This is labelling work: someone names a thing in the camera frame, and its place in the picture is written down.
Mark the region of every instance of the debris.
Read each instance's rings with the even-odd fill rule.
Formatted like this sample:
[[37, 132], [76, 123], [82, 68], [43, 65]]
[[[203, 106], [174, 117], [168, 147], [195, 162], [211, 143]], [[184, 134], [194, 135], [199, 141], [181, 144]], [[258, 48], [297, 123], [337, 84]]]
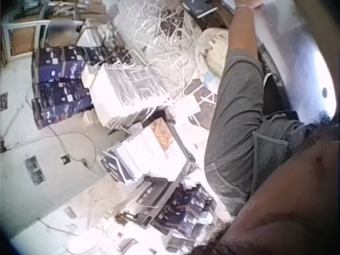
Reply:
[[0, 96], [1, 112], [7, 109], [7, 99], [8, 99], [8, 92], [1, 94]]
[[35, 186], [38, 186], [42, 182], [46, 181], [36, 156], [26, 159], [25, 164]]
[[61, 157], [61, 159], [62, 159], [64, 165], [67, 165], [69, 162], [71, 162], [70, 155], [65, 155], [65, 156]]

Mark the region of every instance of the label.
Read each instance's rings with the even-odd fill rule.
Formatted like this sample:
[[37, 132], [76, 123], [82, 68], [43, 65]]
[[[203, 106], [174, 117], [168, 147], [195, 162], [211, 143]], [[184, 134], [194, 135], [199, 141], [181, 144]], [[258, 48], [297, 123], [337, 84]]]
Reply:
[[67, 95], [67, 101], [72, 102], [73, 101], [73, 96], [72, 95]]

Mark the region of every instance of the stack of boxes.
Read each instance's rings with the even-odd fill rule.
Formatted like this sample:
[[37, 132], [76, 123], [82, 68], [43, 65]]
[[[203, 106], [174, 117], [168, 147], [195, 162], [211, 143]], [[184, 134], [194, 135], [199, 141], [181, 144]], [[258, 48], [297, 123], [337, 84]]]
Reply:
[[184, 190], [176, 189], [156, 217], [161, 226], [178, 231], [185, 238], [194, 238], [193, 231], [204, 219], [216, 209], [216, 202], [201, 184]]
[[[59, 46], [36, 50], [32, 56], [32, 110], [38, 129], [93, 108], [81, 73], [86, 64], [116, 61], [121, 49]], [[131, 56], [121, 60], [130, 63]]]

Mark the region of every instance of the black object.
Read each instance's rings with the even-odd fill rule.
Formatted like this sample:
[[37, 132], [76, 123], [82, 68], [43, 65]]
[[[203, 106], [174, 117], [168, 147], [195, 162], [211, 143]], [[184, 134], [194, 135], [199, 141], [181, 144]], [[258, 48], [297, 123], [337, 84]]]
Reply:
[[217, 10], [217, 7], [204, 0], [184, 0], [182, 6], [197, 19]]
[[8, 92], [1, 94], [1, 112], [7, 109]]
[[67, 165], [69, 162], [71, 162], [69, 155], [65, 155], [65, 156], [61, 157], [61, 159], [62, 159], [64, 165]]

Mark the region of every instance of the wire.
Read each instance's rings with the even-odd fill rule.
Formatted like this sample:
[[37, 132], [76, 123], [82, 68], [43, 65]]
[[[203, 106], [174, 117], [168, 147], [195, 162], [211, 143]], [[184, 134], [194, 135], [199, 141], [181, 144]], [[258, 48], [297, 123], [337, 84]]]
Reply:
[[38, 218], [38, 221], [41, 222], [42, 224], [44, 224], [45, 227], [49, 228], [50, 230], [54, 230], [54, 231], [57, 231], [57, 232], [61, 232], [61, 233], [64, 233], [64, 234], [68, 234], [68, 235], [73, 235], [73, 236], [78, 236], [76, 234], [73, 234], [69, 231], [66, 231], [66, 230], [62, 230], [62, 229], [59, 229], [59, 228], [55, 228], [55, 227], [51, 227], [49, 225], [47, 225], [45, 222], [43, 222], [40, 218]]
[[[26, 104], [32, 109], [32, 106], [31, 106], [31, 105], [29, 104], [29, 102], [28, 102], [28, 96], [29, 96], [30, 91], [31, 91], [31, 90], [29, 90], [29, 91], [27, 92], [27, 94], [26, 94], [25, 102], [26, 102]], [[9, 126], [7, 127], [8, 130], [9, 130], [9, 128], [11, 127], [12, 124], [13, 124], [13, 121], [12, 121], [12, 122], [9, 124]], [[98, 173], [98, 172], [96, 172], [96, 171], [94, 171], [94, 170], [92, 169], [92, 168], [94, 167], [94, 165], [96, 164], [96, 162], [97, 162], [98, 153], [97, 153], [97, 147], [96, 147], [95, 143], [93, 142], [93, 140], [92, 140], [90, 137], [88, 137], [87, 135], [85, 135], [85, 134], [83, 134], [83, 133], [81, 133], [81, 132], [76, 132], [76, 131], [74, 131], [74, 132], [66, 132], [66, 133], [62, 133], [62, 134], [57, 134], [50, 126], [47, 126], [47, 127], [53, 132], [53, 135], [46, 135], [46, 136], [44, 136], [44, 137], [35, 139], [35, 140], [33, 140], [33, 141], [30, 141], [30, 142], [27, 142], [27, 143], [24, 143], [24, 144], [20, 144], [20, 145], [14, 147], [14, 148], [10, 148], [9, 150], [15, 150], [15, 149], [18, 149], [18, 148], [21, 148], [21, 147], [30, 145], [30, 144], [32, 144], [32, 143], [41, 141], [41, 140], [43, 140], [43, 139], [45, 139], [45, 138], [56, 137], [56, 138], [58, 139], [59, 143], [60, 143], [60, 146], [62, 147], [62, 150], [64, 151], [64, 153], [65, 153], [66, 155], [69, 156], [70, 159], [72, 159], [72, 160], [75, 161], [75, 162], [81, 163], [84, 167], [86, 167], [88, 170], [90, 170], [91, 172], [93, 172], [93, 173], [95, 173], [95, 174], [99, 174], [99, 175], [104, 174], [104, 172]], [[95, 157], [94, 157], [94, 160], [93, 160], [93, 162], [92, 162], [92, 164], [91, 164], [90, 166], [88, 166], [88, 164], [87, 164], [87, 162], [86, 162], [86, 160], [85, 160], [84, 158], [76, 159], [76, 158], [72, 157], [72, 156], [70, 155], [70, 153], [68, 152], [68, 150], [67, 150], [65, 144], [64, 144], [63, 141], [60, 139], [60, 136], [63, 136], [63, 135], [70, 135], [70, 134], [79, 134], [79, 135], [82, 135], [83, 137], [87, 138], [87, 140], [89, 140], [89, 141], [92, 143], [93, 148], [94, 148], [94, 151], [95, 151]]]

